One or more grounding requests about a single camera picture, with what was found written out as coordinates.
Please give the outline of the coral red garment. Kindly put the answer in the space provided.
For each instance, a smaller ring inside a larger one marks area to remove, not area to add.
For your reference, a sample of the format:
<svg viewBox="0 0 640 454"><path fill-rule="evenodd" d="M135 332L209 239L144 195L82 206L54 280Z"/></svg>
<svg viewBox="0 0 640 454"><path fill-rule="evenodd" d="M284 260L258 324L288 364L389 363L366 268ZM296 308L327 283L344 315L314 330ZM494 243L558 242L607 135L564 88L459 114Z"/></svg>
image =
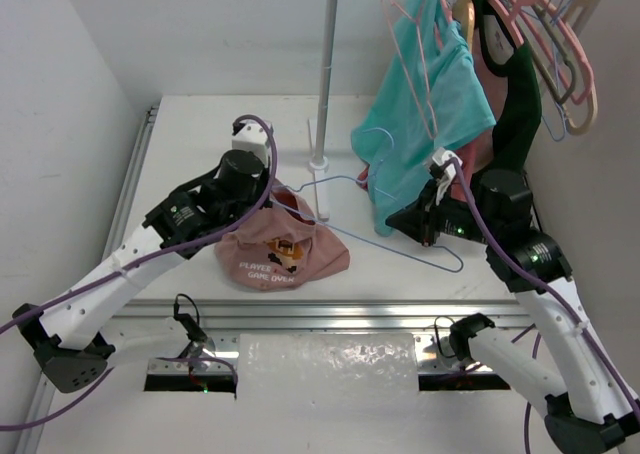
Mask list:
<svg viewBox="0 0 640 454"><path fill-rule="evenodd" d="M486 167L494 158L492 134L483 133L469 144L463 146L456 154L463 161L464 180L468 186L471 185L472 176ZM369 166L358 175L357 182L360 187L368 191ZM453 185L452 195L455 199L463 200L460 180L456 180Z"/></svg>

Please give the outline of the teal t shirt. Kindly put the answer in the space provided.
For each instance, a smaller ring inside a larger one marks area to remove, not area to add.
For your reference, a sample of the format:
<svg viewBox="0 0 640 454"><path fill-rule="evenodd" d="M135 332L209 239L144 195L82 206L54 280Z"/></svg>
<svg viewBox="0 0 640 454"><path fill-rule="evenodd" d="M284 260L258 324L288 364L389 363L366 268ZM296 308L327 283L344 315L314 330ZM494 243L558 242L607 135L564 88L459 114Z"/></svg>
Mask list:
<svg viewBox="0 0 640 454"><path fill-rule="evenodd" d="M471 50L448 0L407 0L393 26L396 52L363 122L353 152L369 166L375 231L412 203L430 178L433 152L455 151L495 125Z"/></svg>

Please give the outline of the pink printed t shirt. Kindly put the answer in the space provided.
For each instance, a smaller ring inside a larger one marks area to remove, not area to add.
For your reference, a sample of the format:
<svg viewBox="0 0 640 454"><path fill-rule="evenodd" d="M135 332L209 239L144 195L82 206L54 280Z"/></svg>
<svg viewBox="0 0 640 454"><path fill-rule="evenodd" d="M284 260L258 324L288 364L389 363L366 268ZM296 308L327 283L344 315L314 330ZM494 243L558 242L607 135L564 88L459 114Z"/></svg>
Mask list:
<svg viewBox="0 0 640 454"><path fill-rule="evenodd" d="M296 289L347 270L348 248L314 220L306 201L274 185L270 205L215 244L223 273L250 290Z"/></svg>

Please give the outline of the wooden hanger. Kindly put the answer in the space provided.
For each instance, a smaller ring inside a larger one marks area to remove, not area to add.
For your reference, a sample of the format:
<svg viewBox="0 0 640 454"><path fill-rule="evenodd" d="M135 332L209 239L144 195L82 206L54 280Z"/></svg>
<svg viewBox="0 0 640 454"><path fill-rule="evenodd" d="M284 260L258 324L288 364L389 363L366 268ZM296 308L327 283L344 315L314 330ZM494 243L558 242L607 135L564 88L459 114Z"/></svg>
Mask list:
<svg viewBox="0 0 640 454"><path fill-rule="evenodd" d="M459 24L460 35L472 49L475 29L475 9L472 0L456 0L452 6L453 19Z"/></svg>

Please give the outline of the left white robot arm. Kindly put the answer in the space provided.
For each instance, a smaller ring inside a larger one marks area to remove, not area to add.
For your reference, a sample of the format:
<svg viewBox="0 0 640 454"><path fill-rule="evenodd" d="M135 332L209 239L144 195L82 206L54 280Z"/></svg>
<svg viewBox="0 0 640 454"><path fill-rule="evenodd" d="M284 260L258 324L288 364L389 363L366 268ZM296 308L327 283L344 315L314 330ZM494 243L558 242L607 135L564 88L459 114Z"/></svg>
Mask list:
<svg viewBox="0 0 640 454"><path fill-rule="evenodd" d="M43 306L20 306L13 318L45 377L60 392L74 393L139 358L201 354L211 340L179 308L150 329L125 328L113 318L155 280L262 208L272 183L271 162L231 149L213 170L172 190L68 293Z"/></svg>

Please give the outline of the dark green pink shirt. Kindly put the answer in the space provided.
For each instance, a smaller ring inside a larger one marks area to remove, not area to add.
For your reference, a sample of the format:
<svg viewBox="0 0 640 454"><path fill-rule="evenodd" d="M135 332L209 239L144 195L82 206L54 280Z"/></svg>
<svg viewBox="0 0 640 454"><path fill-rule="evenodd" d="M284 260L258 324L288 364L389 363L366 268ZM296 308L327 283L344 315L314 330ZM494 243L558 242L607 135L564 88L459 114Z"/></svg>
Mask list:
<svg viewBox="0 0 640 454"><path fill-rule="evenodd" d="M506 15L500 0L472 1L474 69L495 125L483 132L492 134L494 158L472 176L471 185L492 169L522 172L542 117L541 95L529 43L516 38L515 31L505 25Z"/></svg>

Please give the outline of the pink plastic hanger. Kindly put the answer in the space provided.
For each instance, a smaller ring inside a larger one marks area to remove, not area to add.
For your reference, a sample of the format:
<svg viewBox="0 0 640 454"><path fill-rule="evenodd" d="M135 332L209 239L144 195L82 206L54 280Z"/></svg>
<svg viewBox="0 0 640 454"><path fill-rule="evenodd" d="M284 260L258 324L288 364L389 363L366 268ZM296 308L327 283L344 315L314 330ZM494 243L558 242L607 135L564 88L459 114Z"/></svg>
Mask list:
<svg viewBox="0 0 640 454"><path fill-rule="evenodd" d="M500 0L505 25L516 38L529 41L534 65L554 101L564 106L593 107L597 103L595 74L570 24L573 5L584 0Z"/></svg>

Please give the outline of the grey plastic hanger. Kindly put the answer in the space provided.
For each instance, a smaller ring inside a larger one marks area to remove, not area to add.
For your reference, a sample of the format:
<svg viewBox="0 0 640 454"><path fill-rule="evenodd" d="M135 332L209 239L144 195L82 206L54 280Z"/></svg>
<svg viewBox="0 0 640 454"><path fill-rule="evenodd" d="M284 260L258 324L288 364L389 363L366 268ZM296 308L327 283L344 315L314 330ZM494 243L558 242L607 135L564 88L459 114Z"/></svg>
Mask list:
<svg viewBox="0 0 640 454"><path fill-rule="evenodd" d="M573 29L550 0L535 0L520 16L534 64L552 99L560 106L576 100L581 69Z"/></svg>

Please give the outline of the white foam sheet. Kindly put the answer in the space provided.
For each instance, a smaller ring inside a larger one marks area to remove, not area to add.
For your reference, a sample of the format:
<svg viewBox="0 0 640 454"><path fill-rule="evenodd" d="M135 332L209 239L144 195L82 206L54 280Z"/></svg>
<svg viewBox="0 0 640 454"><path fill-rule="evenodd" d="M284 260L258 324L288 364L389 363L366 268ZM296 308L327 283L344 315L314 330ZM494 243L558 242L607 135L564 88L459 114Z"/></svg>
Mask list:
<svg viewBox="0 0 640 454"><path fill-rule="evenodd" d="M243 334L238 397L362 402L418 391L409 334Z"/></svg>

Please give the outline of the aluminium rail frame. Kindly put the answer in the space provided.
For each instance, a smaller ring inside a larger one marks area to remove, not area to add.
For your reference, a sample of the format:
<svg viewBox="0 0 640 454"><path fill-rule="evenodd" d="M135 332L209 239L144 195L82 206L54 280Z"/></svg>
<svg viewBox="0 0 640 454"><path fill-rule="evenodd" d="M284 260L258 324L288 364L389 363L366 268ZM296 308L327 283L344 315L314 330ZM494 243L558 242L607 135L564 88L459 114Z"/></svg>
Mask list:
<svg viewBox="0 0 640 454"><path fill-rule="evenodd" d="M370 99L336 96L329 110L327 147L332 175L355 177L361 168L350 132ZM355 232L349 208L370 207L349 181L328 184L330 223ZM414 339L418 391L362 402L241 400L236 393L202 393L194 387L149 392L152 378L184 378L182 365L138 361L116 368L77 406L48 391L37 413L61 416L22 437L24 453L551 453L542 421L523 427L524 400L510 390L423 391L422 380L441 368L431 348L434 330L481 312L516 333L528 317L485 260L482 245L444 236L463 258L458 274L431 268L343 234L348 270L294 290L250 292L221 272L214 253L201 251L143 291L120 315L126 327L150 328L170 311L178 292L198 304L220 357L238 369L243 334L409 334ZM406 237L358 231L381 244L428 261L457 267L444 250Z"/></svg>

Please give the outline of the beige plastic hanger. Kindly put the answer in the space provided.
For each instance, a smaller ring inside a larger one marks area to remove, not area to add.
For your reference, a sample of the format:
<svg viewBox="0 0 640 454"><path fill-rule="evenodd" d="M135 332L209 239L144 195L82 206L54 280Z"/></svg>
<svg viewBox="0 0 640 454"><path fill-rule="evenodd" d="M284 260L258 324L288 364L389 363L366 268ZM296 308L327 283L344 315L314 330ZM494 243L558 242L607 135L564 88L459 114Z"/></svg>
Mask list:
<svg viewBox="0 0 640 454"><path fill-rule="evenodd" d="M534 65L563 130L586 134L598 115L598 97L594 68L579 34L601 0L504 1L510 19L532 45Z"/></svg>

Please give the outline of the white clothes rack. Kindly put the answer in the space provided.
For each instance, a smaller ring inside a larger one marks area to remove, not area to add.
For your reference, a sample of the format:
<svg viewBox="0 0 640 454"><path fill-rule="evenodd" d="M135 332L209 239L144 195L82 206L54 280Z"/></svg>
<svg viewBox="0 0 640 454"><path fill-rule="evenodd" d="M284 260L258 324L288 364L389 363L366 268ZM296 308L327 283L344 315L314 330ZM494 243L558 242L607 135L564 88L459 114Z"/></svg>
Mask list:
<svg viewBox="0 0 640 454"><path fill-rule="evenodd" d="M570 15L570 24L577 35L579 35L584 29L600 1L601 0L584 0L580 4L575 3L573 5L573 13ZM566 3L567 1L560 1L557 5L565 6ZM325 156L325 141L338 4L339 0L326 0L317 117L310 118L308 120L309 139L311 141L311 158L309 161L309 168L311 166L319 168L321 161L324 158L327 159ZM565 108L561 109L561 113L564 115L564 126L569 134L574 136L584 135L589 131L596 120L598 114L598 102L591 108L587 107L587 117L581 125L576 125L573 122Z"/></svg>

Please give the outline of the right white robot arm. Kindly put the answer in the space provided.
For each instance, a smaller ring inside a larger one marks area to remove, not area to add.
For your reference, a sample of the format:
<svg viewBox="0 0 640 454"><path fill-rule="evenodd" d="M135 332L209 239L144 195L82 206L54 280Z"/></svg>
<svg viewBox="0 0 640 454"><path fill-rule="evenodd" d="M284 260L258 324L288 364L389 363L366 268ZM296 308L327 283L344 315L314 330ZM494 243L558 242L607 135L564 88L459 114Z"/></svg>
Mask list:
<svg viewBox="0 0 640 454"><path fill-rule="evenodd" d="M639 397L591 330L572 268L559 244L533 225L533 194L515 172L484 173L474 197L452 197L454 168L434 168L418 197L387 223L431 245L449 234L485 245L486 261L525 309L557 367L521 353L485 314L437 334L437 358L451 370L492 369L526 399L562 453L606 453L639 432Z"/></svg>

